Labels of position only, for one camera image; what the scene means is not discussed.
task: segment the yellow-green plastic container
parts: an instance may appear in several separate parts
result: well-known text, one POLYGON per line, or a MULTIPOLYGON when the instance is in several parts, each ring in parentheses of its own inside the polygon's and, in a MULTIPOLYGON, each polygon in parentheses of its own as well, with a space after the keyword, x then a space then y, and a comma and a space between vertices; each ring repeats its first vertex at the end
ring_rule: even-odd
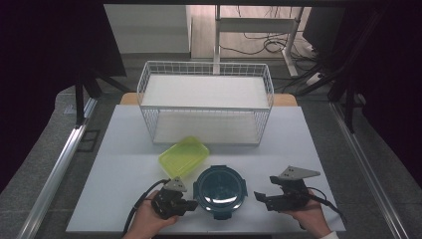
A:
POLYGON ((188 136, 162 153, 158 161, 170 178, 184 177, 210 154, 196 137, 188 136))

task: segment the sleeve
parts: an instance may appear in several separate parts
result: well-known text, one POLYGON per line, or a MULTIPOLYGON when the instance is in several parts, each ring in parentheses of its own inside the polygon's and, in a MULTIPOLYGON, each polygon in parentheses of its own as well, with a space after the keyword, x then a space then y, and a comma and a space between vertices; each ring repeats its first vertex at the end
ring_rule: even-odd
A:
POLYGON ((331 232, 328 235, 321 237, 319 239, 338 239, 338 236, 336 232, 331 232))

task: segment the metal rail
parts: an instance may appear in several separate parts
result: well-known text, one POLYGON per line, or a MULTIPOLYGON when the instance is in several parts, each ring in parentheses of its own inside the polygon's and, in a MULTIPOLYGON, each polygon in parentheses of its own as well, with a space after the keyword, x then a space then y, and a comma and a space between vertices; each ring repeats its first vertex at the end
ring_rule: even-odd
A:
POLYGON ((339 107, 339 104, 336 103, 329 103, 337 122, 343 132, 347 143, 349 144, 350 148, 353 151, 354 157, 356 158, 356 162, 362 171, 362 174, 371 190, 375 201, 377 202, 379 209, 381 210, 382 215, 387 222, 388 227, 390 228, 394 238, 397 239, 404 239, 409 238, 406 233, 406 230, 403 227, 401 219, 394 208, 394 205, 391 203, 389 197, 385 193, 384 189, 381 186, 375 172, 373 171, 366 154, 364 153, 363 149, 361 148, 359 141, 357 140, 354 133, 350 133, 343 118, 344 115, 339 107))
POLYGON ((66 142, 61 154, 59 155, 59 158, 57 159, 49 178, 44 184, 44 187, 41 190, 37 200, 35 201, 34 206, 32 207, 17 238, 34 238, 37 234, 44 216, 46 215, 47 210, 49 209, 50 204, 56 195, 56 191, 62 182, 63 176, 68 169, 69 163, 75 154, 78 143, 84 135, 84 132, 87 128, 87 123, 93 114, 96 104, 96 100, 89 99, 85 105, 84 112, 86 119, 79 128, 74 128, 72 130, 68 141, 66 142))

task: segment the plastic lid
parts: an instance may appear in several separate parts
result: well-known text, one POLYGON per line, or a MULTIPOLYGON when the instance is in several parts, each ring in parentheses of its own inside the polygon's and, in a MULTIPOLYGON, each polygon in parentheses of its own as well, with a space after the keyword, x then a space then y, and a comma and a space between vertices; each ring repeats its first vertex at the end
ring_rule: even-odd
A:
POLYGON ((226 165, 211 166, 193 183, 193 195, 199 205, 214 214, 214 219, 226 220, 242 205, 246 181, 226 165))
POLYGON ((158 161, 170 178, 186 176, 209 155, 208 148, 196 137, 188 136, 162 153, 158 161))

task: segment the wooden floor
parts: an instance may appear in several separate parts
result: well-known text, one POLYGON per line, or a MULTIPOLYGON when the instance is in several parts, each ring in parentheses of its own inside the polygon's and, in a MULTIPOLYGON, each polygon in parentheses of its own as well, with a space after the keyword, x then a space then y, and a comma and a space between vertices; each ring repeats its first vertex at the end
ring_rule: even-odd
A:
MULTIPOLYGON (((221 17, 239 17, 242 18, 294 18, 300 8, 294 7, 251 7, 251 6, 222 6, 221 17)), ((305 27, 311 8, 305 8, 302 16, 299 31, 305 27)), ((215 41, 215 7, 214 6, 190 6, 192 16, 192 58, 213 58, 213 49, 215 41)), ((262 38, 267 34, 246 33, 248 38, 262 38)), ((255 53, 263 49, 265 39, 247 39, 243 33, 222 33, 220 35, 220 46, 236 49, 241 52, 255 53)), ((298 33, 295 40, 295 46, 301 51, 309 44, 302 38, 302 32, 298 33)), ((278 49, 276 45, 269 46, 272 51, 278 49)), ((270 53, 262 51, 255 55, 246 55, 221 49, 221 58, 259 58, 272 59, 283 58, 281 52, 270 53)))

